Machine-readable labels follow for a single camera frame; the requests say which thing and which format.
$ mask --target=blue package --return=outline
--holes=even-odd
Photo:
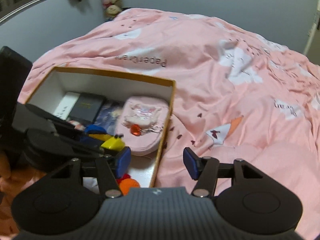
[[[123,102],[107,100],[98,113],[95,125],[104,128],[108,134],[115,135],[116,122],[120,118]]]

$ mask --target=orange bead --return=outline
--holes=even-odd
[[[123,195],[127,195],[132,187],[140,187],[139,182],[137,182],[135,179],[124,179],[119,184],[119,188]]]
[[[135,135],[135,136],[140,136],[141,135],[141,129],[140,126],[137,124],[133,124],[130,128],[130,132],[131,134]]]

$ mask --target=pink bedspread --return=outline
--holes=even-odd
[[[218,18],[130,9],[43,55],[19,100],[65,63],[177,81],[157,187],[193,188],[184,147],[225,163],[243,158],[299,196],[302,237],[320,233],[320,74],[305,56]],[[239,116],[222,145],[212,145],[205,132]],[[217,193],[229,186],[219,180]]]

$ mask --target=black box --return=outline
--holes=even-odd
[[[84,126],[93,124],[104,101],[104,96],[81,93],[68,116],[68,120],[78,121]]]

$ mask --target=red yarn object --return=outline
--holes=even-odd
[[[120,182],[123,181],[124,179],[131,179],[131,176],[130,176],[129,174],[125,173],[121,179],[116,179],[118,185],[119,185]]]

